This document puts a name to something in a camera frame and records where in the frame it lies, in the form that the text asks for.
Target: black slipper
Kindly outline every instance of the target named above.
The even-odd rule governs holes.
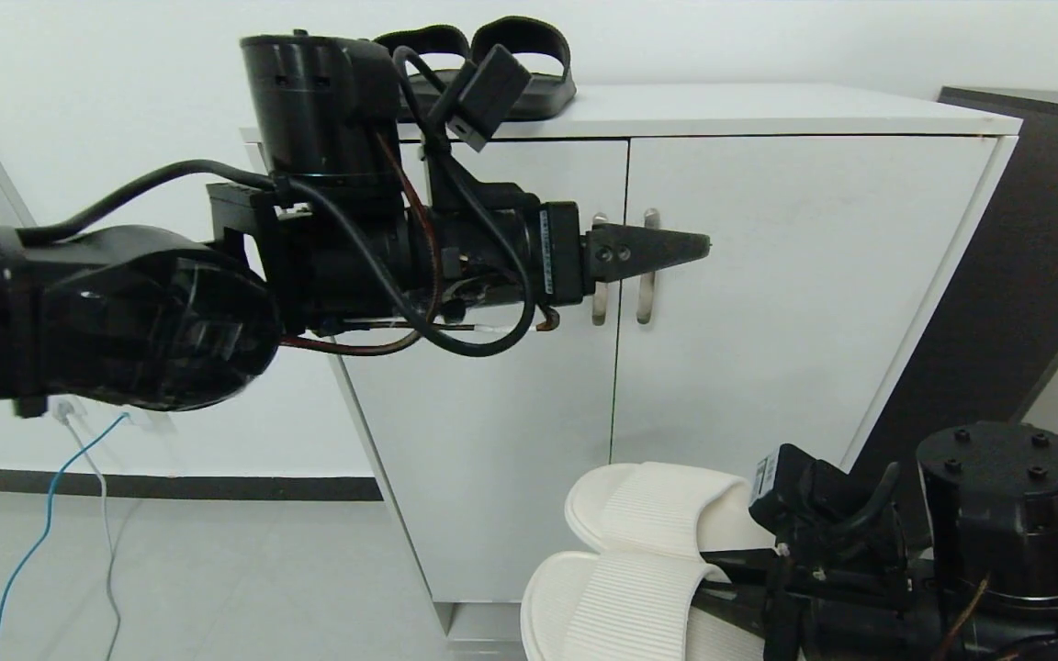
[[[529,17],[497,18],[476,31],[471,38],[471,57],[476,62],[499,43],[512,54],[537,53],[562,62],[562,75],[533,73],[529,87],[512,106],[513,122],[543,121],[558,115],[574,98],[577,88],[570,75],[570,44],[555,26]]]
[[[430,24],[420,30],[390,32],[376,38],[373,42],[385,45],[391,54],[399,45],[408,45],[420,55],[446,53],[462,56],[463,59],[470,59],[471,56],[468,38],[459,32],[457,26],[450,24]],[[458,70],[436,70],[435,72],[445,85],[450,85]],[[432,80],[425,79],[421,73],[412,74],[411,87],[414,88],[415,97],[419,100],[424,114],[440,97],[440,92],[432,85]],[[407,108],[406,97],[400,95],[399,103],[399,122],[411,122],[411,109]]]

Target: gray floor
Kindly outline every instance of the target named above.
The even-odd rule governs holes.
[[[110,519],[114,661],[458,658],[382,503],[110,499]],[[4,661],[104,658],[99,501],[58,497],[54,521],[12,591]],[[0,494],[0,594],[42,525],[41,495]]]

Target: label sticker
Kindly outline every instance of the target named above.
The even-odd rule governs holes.
[[[545,272],[546,293],[553,293],[553,243],[549,240],[549,213],[541,209],[541,267]]]
[[[778,472],[778,452],[780,451],[773,451],[771,455],[756,462],[756,473],[753,476],[753,490],[750,493],[750,504],[753,504],[753,501],[758,498],[764,497],[765,494],[773,490],[773,477]]]

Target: metal door handle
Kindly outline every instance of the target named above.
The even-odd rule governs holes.
[[[609,222],[606,214],[597,213],[592,218],[594,225],[604,225]],[[595,326],[606,324],[606,283],[605,281],[595,282],[595,294],[590,298],[590,323]]]
[[[659,209],[647,209],[643,213],[643,226],[647,229],[659,229]],[[635,310],[635,322],[639,325],[651,324],[651,309],[656,301],[656,272],[639,276],[639,305]]]

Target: slipper strap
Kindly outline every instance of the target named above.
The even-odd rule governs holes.
[[[466,59],[470,56],[468,38],[452,24],[430,24],[419,30],[389,32],[373,41],[385,45],[391,53],[399,45],[408,45],[420,55],[450,53]]]
[[[700,513],[743,482],[716,470],[641,463],[606,501],[601,515],[604,548],[700,561]]]
[[[585,587],[562,645],[564,661],[685,661],[689,609],[700,561],[607,552]]]
[[[570,76],[570,43],[555,26],[537,18],[504,17],[481,26],[471,38],[471,54],[476,63],[493,45],[499,43],[509,53],[537,53],[562,62],[562,78]]]

